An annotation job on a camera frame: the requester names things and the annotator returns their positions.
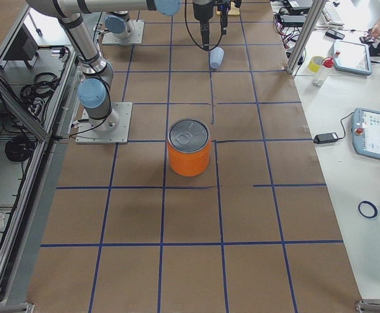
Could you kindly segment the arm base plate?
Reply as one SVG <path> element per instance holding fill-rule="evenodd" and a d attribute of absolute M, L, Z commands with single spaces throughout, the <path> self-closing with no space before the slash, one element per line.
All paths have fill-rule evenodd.
<path fill-rule="evenodd" d="M 85 109 L 82 112 L 82 119 L 87 119 L 81 123 L 76 135 L 78 144 L 109 144 L 128 143 L 130 120 L 132 116 L 131 102 L 112 102 L 111 113 L 102 123 L 90 119 Z"/>
<path fill-rule="evenodd" d="M 103 45 L 141 44 L 145 22 L 143 20 L 128 20 L 106 18 Z"/>

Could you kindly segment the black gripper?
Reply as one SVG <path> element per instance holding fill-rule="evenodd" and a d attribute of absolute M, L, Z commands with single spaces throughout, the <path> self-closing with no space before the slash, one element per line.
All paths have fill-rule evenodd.
<path fill-rule="evenodd" d="M 209 49 L 210 44 L 210 27 L 209 20 L 213 17 L 215 0 L 193 0 L 192 1 L 194 18 L 200 22 L 200 33 L 202 39 L 202 48 Z M 229 12 L 228 6 L 219 6 L 220 13 L 220 30 L 221 34 L 227 33 L 227 17 Z"/>

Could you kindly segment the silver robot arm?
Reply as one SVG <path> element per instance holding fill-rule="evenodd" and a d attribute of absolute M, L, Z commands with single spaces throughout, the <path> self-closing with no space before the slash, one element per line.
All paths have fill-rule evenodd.
<path fill-rule="evenodd" d="M 117 38 L 128 38 L 134 33 L 129 11 L 109 12 L 104 18 L 106 29 Z"/>
<path fill-rule="evenodd" d="M 180 1 L 28 1 L 39 13 L 57 18 L 80 60 L 85 81 L 78 87 L 91 129 L 97 132 L 113 130 L 119 120 L 110 100 L 113 79 L 112 66 L 100 53 L 83 21 L 84 14 L 130 10 L 157 11 L 173 16 L 181 8 Z"/>

